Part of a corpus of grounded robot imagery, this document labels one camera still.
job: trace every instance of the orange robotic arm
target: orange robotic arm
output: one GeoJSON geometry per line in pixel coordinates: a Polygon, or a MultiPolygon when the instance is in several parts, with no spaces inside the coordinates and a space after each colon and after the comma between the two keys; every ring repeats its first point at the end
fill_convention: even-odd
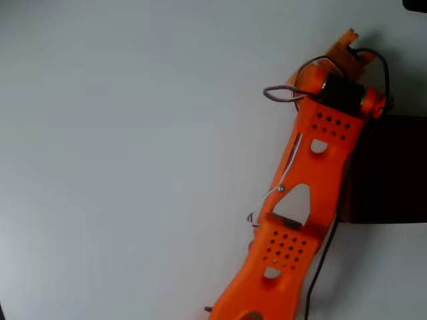
{"type": "MultiPolygon", "coordinates": [[[[323,94],[336,86],[346,90],[341,78],[333,75],[334,62],[350,83],[373,59],[370,53],[358,57],[347,50],[356,38],[350,30],[330,49],[329,59],[305,65],[288,81],[292,85],[298,82],[297,95],[290,99],[298,101],[294,130],[264,201],[246,262],[213,306],[210,320],[295,318],[306,273],[336,216],[344,164],[364,124],[381,116],[386,106],[387,98],[373,88],[363,90],[356,108],[323,94]],[[313,152],[314,139],[326,142],[327,148],[313,152]],[[273,214],[274,207],[300,183],[310,187],[310,216],[304,225],[273,214]]],[[[350,90],[359,94],[357,87],[350,90]]]]}

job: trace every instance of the orange plastic bracket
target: orange plastic bracket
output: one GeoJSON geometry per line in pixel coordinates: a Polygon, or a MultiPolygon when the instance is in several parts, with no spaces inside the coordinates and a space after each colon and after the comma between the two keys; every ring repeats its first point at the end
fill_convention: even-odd
{"type": "MultiPolygon", "coordinates": [[[[352,78],[362,74],[365,63],[354,62],[341,47],[356,38],[350,30],[330,49],[352,71],[352,78]],[[348,56],[340,55],[341,51],[348,56]]],[[[345,162],[366,122],[365,117],[353,117],[309,98],[299,105],[290,142],[272,183],[272,188],[278,186],[287,170],[281,183],[284,189],[266,199],[246,262],[213,306],[210,320],[295,318],[302,283],[336,215],[345,162]],[[327,148],[313,152],[314,139],[326,142],[327,148]],[[272,213],[300,183],[310,187],[310,215],[302,227],[293,228],[272,213]]]]}

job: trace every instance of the black cable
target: black cable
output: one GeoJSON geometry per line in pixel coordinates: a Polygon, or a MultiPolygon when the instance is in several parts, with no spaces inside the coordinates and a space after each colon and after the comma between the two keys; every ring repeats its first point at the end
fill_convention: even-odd
{"type": "Polygon", "coordinates": [[[318,268],[316,270],[316,273],[314,274],[312,282],[310,283],[310,287],[308,288],[307,299],[306,299],[306,312],[304,315],[304,320],[308,320],[308,314],[310,313],[310,298],[312,296],[314,285],[316,284],[320,271],[322,270],[323,262],[325,261],[326,255],[328,254],[328,250],[332,243],[332,239],[334,238],[337,227],[338,227],[338,216],[335,218],[334,224],[332,225],[331,233],[329,234],[328,241],[325,244],[325,249],[323,250],[322,256],[320,257],[318,268]]]}
{"type": "Polygon", "coordinates": [[[390,74],[388,72],[388,64],[387,64],[386,58],[384,58],[384,56],[381,53],[369,48],[358,48],[358,49],[351,49],[351,50],[356,54],[359,52],[372,53],[381,61],[382,67],[384,69],[384,95],[386,96],[386,106],[384,107],[384,111],[390,110],[393,106],[393,100],[390,97],[390,74]]]}
{"type": "MultiPolygon", "coordinates": [[[[393,107],[393,98],[390,96],[390,74],[388,72],[388,64],[386,58],[384,58],[383,55],[381,55],[379,52],[369,49],[369,48],[359,48],[359,49],[350,49],[353,53],[357,54],[359,52],[369,52],[375,55],[382,63],[383,69],[384,69],[384,96],[386,97],[386,104],[384,107],[384,112],[390,110],[393,107]]],[[[312,292],[314,289],[314,285],[316,284],[316,281],[319,277],[320,271],[322,270],[323,262],[325,261],[326,255],[328,254],[329,247],[332,243],[332,239],[334,238],[336,229],[338,227],[338,216],[336,217],[334,221],[334,225],[332,226],[331,233],[328,237],[328,241],[325,244],[325,248],[323,250],[322,256],[320,257],[318,268],[316,269],[316,273],[314,274],[314,277],[312,279],[312,282],[310,283],[310,287],[308,288],[307,292],[307,299],[306,299],[306,312],[304,314],[304,319],[308,320],[308,315],[310,313],[310,298],[312,296],[312,292]]]]}
{"type": "Polygon", "coordinates": [[[3,313],[3,310],[2,310],[2,308],[1,308],[1,305],[0,305],[0,320],[6,320],[6,318],[5,318],[5,314],[3,313]]]}

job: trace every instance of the black object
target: black object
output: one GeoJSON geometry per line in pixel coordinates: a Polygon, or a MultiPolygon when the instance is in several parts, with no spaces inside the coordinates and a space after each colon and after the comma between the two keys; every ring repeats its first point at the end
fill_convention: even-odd
{"type": "Polygon", "coordinates": [[[403,0],[406,10],[427,13],[427,3],[424,0],[403,0]]]}
{"type": "MultiPolygon", "coordinates": [[[[294,87],[296,87],[297,86],[297,83],[298,83],[298,77],[300,76],[300,74],[301,74],[301,72],[304,70],[304,68],[305,67],[307,67],[309,64],[311,64],[311,63],[314,63],[314,62],[317,62],[317,61],[321,61],[321,60],[327,60],[327,61],[329,61],[329,63],[332,65],[332,66],[334,66],[334,68],[335,69],[337,69],[340,73],[341,73],[341,76],[343,77],[343,78],[348,78],[347,77],[347,74],[346,74],[346,71],[343,69],[343,68],[341,68],[331,57],[329,57],[328,55],[320,55],[320,56],[318,56],[318,57],[315,57],[315,58],[313,58],[313,59],[310,59],[309,61],[307,61],[307,62],[305,62],[301,67],[300,67],[300,69],[298,70],[298,72],[297,72],[297,74],[296,74],[296,77],[295,77],[295,83],[294,83],[294,87]]],[[[292,92],[292,97],[293,98],[296,98],[296,96],[295,96],[295,92],[292,92]]],[[[298,106],[298,100],[295,100],[294,101],[294,107],[295,107],[295,110],[298,112],[299,110],[300,110],[300,107],[298,106]]]]}
{"type": "Polygon", "coordinates": [[[329,73],[317,100],[323,105],[351,115],[357,115],[364,96],[365,88],[363,85],[329,73]]]}
{"type": "Polygon", "coordinates": [[[427,222],[427,118],[389,115],[367,125],[354,151],[341,222],[427,222]]]}

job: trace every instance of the oval cutout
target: oval cutout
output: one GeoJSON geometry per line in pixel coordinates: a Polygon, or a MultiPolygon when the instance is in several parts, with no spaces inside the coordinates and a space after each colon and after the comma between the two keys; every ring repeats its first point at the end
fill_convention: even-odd
{"type": "Polygon", "coordinates": [[[282,271],[280,269],[273,267],[266,267],[266,270],[264,270],[264,278],[267,279],[277,279],[281,274],[282,271]]]}
{"type": "Polygon", "coordinates": [[[246,313],[240,320],[263,320],[262,314],[257,311],[246,313]]]}
{"type": "Polygon", "coordinates": [[[324,141],[313,139],[311,149],[314,153],[322,153],[326,150],[328,144],[324,141]]]}

